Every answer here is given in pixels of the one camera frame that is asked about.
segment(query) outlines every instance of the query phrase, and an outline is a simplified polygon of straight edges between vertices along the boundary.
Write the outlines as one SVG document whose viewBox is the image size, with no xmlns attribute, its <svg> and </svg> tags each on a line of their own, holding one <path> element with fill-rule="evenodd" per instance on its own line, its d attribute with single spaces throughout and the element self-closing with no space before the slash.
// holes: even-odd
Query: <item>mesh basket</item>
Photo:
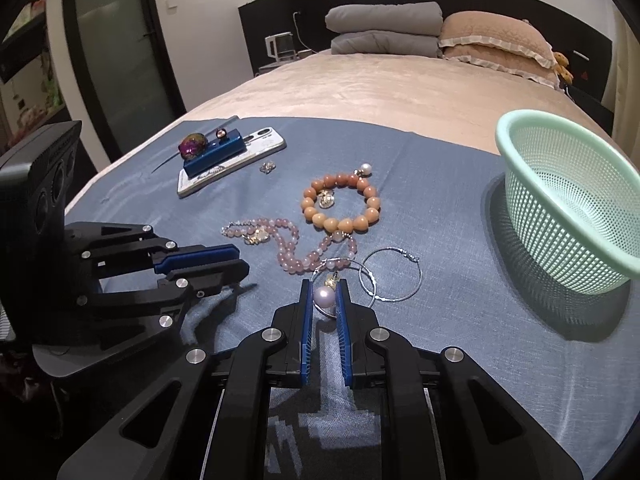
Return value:
<svg viewBox="0 0 640 480">
<path fill-rule="evenodd" d="M 608 142 L 535 110 L 500 118 L 507 209 L 532 258 L 562 285 L 600 294 L 640 278 L 640 175 Z"/>
</svg>

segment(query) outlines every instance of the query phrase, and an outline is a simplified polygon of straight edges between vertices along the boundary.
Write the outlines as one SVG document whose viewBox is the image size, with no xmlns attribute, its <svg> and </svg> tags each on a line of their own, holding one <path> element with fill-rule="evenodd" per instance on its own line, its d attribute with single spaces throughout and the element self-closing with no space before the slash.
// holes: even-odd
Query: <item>blue gripper pad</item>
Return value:
<svg viewBox="0 0 640 480">
<path fill-rule="evenodd" d="M 307 384 L 309 380 L 309 370 L 311 368 L 311 335 L 313 328 L 314 313 L 314 288 L 310 283 L 306 290 L 305 313 L 302 325 L 300 341 L 300 376 L 302 384 Z"/>
<path fill-rule="evenodd" d="M 176 269 L 188 269 L 207 264 L 218 264 L 240 258 L 240 249 L 233 244 L 207 247 L 201 251 L 184 254 L 168 254 L 159 264 L 154 265 L 156 274 L 168 274 Z"/>
<path fill-rule="evenodd" d="M 335 321 L 338 329 L 338 341 L 340 343 L 342 377 L 344 378 L 344 385 L 351 386 L 353 377 L 351 370 L 351 337 L 349 336 L 349 325 L 344 310 L 344 298 L 342 297 L 341 286 L 337 286 L 335 290 Z"/>
</svg>

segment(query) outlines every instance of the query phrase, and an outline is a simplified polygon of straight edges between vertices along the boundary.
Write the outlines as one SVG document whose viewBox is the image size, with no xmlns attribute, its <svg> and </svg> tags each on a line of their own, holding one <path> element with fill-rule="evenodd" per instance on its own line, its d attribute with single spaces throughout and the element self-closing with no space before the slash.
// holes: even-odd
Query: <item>power cord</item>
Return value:
<svg viewBox="0 0 640 480">
<path fill-rule="evenodd" d="M 298 20 L 296 18 L 296 14 L 300 14 L 300 11 L 297 10 L 296 12 L 293 13 L 293 25 L 294 25 L 294 27 L 296 27 L 296 36 L 298 37 L 298 41 L 302 44 L 303 47 L 305 47 L 306 49 L 310 50 L 314 54 L 317 54 L 317 52 L 315 50 L 313 50 L 311 47 L 309 47 L 307 44 L 305 44 L 305 42 L 302 41 L 302 38 L 300 38 L 300 31 L 298 30 Z"/>
</svg>

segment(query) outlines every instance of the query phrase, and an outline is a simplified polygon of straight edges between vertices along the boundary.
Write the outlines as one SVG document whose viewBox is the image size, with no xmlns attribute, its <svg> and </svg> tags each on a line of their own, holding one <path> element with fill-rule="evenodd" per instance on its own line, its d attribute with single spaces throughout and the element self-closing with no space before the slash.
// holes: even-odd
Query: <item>smartphone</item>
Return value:
<svg viewBox="0 0 640 480">
<path fill-rule="evenodd" d="M 238 153 L 193 178 L 189 178 L 184 169 L 180 170 L 178 175 L 178 196 L 180 198 L 189 196 L 207 184 L 219 180 L 226 174 L 233 173 L 235 170 L 244 168 L 247 164 L 251 164 L 287 147 L 287 143 L 282 136 L 271 127 L 258 130 L 243 137 L 242 140 L 244 140 L 244 145 L 246 146 L 245 152 Z"/>
</svg>

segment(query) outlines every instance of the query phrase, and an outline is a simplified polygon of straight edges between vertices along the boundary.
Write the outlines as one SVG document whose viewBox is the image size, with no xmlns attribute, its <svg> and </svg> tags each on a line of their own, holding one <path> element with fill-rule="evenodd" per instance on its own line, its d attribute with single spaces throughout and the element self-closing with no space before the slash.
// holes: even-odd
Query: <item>blue box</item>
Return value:
<svg viewBox="0 0 640 480">
<path fill-rule="evenodd" d="M 206 135 L 209 143 L 204 151 L 191 160 L 185 160 L 182 165 L 189 178 L 193 178 L 203 171 L 213 168 L 223 160 L 227 160 L 229 157 L 246 150 L 244 140 L 242 140 L 242 135 L 238 130 L 227 132 L 226 137 L 222 139 L 217 138 L 215 132 L 209 135 Z"/>
</svg>

